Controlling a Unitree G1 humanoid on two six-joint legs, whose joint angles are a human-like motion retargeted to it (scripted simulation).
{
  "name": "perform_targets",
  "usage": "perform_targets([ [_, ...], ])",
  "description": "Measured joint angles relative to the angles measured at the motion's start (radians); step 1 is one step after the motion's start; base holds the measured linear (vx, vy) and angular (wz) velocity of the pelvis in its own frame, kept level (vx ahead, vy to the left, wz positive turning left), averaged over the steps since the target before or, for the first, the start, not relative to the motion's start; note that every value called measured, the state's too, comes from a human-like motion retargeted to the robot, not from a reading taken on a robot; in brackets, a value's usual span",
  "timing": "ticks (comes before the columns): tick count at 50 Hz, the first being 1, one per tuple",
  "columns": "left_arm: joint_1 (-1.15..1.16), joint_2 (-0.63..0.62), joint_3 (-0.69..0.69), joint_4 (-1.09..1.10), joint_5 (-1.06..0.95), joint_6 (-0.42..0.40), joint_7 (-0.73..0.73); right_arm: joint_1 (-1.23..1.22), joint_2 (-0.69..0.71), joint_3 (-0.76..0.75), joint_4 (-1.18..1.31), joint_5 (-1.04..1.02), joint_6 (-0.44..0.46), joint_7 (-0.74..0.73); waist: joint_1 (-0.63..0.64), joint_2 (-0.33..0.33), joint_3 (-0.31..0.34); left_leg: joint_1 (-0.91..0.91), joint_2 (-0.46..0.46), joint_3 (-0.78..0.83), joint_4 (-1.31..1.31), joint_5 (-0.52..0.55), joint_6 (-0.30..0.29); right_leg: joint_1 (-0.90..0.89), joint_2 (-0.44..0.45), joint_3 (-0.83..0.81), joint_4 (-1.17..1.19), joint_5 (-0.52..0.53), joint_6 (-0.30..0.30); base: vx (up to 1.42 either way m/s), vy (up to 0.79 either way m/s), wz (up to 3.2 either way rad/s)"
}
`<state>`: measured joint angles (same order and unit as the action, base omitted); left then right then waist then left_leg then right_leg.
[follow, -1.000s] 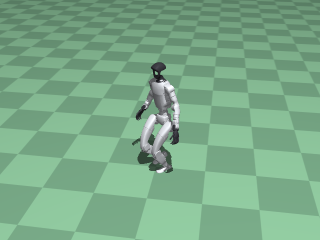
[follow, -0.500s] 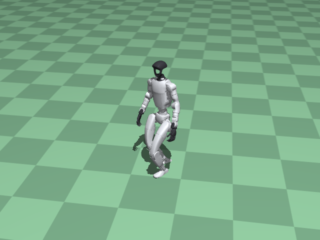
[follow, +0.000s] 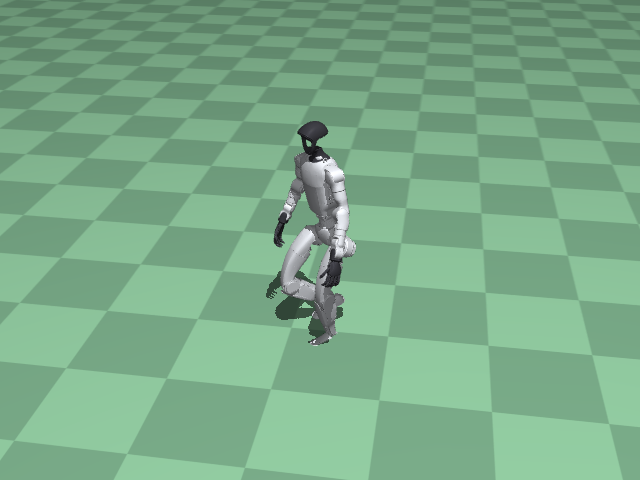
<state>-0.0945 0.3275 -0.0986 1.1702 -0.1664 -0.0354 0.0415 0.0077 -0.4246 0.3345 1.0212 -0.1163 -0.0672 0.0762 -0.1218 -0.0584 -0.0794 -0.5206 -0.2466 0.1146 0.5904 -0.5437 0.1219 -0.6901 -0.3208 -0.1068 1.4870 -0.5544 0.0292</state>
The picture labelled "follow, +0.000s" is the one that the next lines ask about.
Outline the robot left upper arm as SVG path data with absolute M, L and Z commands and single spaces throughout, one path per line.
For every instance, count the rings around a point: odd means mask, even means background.
M 347 210 L 349 214 L 349 206 L 345 190 L 345 175 L 342 169 L 336 167 L 335 165 L 329 165 L 325 167 L 324 170 L 325 180 L 331 187 L 333 199 L 337 204 L 337 208 L 335 208 L 332 212 L 333 219 L 337 221 L 337 213 L 340 209 Z

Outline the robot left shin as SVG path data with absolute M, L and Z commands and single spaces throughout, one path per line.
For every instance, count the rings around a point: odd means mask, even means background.
M 321 306 L 314 301 L 315 309 L 318 315 L 320 322 L 323 325 L 326 333 L 332 334 L 332 337 L 336 335 L 335 330 L 335 318 L 337 317 L 336 312 L 336 304 L 335 304 L 335 296 L 333 294 L 328 294 L 328 297 L 321 303 Z

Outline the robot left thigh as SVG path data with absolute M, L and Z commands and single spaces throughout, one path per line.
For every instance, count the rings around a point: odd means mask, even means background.
M 331 263 L 330 260 L 330 252 L 332 249 L 332 245 L 330 244 L 322 261 L 321 261 L 321 265 L 318 271 L 318 275 L 317 275 L 317 279 L 316 279 L 316 286 L 315 286 L 315 296 L 314 299 L 316 300 L 317 304 L 319 304 L 321 306 L 321 303 L 328 297 L 328 294 L 333 294 L 334 293 L 331 291 L 332 287 L 325 287 L 322 286 L 321 284 L 323 284 L 326 281 L 326 278 L 328 276 L 328 274 L 326 273 L 322 278 L 319 278 L 321 274 L 323 274 L 323 272 L 328 268 L 329 263 Z M 354 255 L 356 250 L 356 244 L 354 241 L 352 241 L 347 235 L 345 238 L 345 247 L 343 249 L 344 254 L 343 257 L 351 257 Z M 343 258 L 342 257 L 342 258 Z M 343 264 L 343 262 L 339 262 L 340 266 L 341 264 Z M 341 266 L 341 270 L 342 270 L 342 266 Z M 330 276 L 331 277 L 331 276 Z M 334 277 L 333 277 L 334 278 Z M 330 280 L 330 279 L 329 279 Z M 333 283 L 333 282 L 332 282 Z M 322 307 L 322 306 L 321 306 Z

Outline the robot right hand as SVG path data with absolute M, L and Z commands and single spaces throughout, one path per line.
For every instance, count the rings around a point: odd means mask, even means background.
M 289 221 L 289 220 L 286 220 L 286 218 L 287 218 L 287 214 L 285 212 L 281 213 L 280 217 L 278 218 L 279 222 L 278 222 L 278 225 L 277 225 L 277 227 L 275 229 L 275 234 L 274 234 L 274 243 L 275 243 L 275 245 L 277 247 L 283 246 L 282 243 L 285 244 L 285 242 L 282 240 L 281 237 L 282 237 L 282 232 L 283 232 L 283 229 L 284 229 L 284 225 L 286 223 L 288 223 L 288 221 Z

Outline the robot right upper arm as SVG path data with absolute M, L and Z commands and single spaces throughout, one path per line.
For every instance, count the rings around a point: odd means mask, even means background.
M 307 154 L 306 152 L 300 153 L 298 155 L 296 155 L 294 157 L 294 161 L 295 161 L 295 175 L 296 175 L 296 179 L 293 181 L 291 188 L 293 190 L 295 190 L 296 192 L 302 194 L 305 192 L 304 190 L 304 186 L 303 186 L 303 182 L 301 179 L 301 172 L 300 172 L 300 159 L 302 158 L 303 155 Z

